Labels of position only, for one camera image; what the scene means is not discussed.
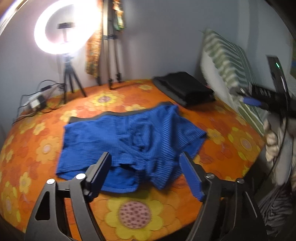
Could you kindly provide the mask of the right hand in white glove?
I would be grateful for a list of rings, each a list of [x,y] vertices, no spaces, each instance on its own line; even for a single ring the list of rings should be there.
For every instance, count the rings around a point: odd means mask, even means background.
[[[263,122],[265,158],[272,166],[273,183],[291,183],[295,191],[295,119],[280,120],[270,114]]]

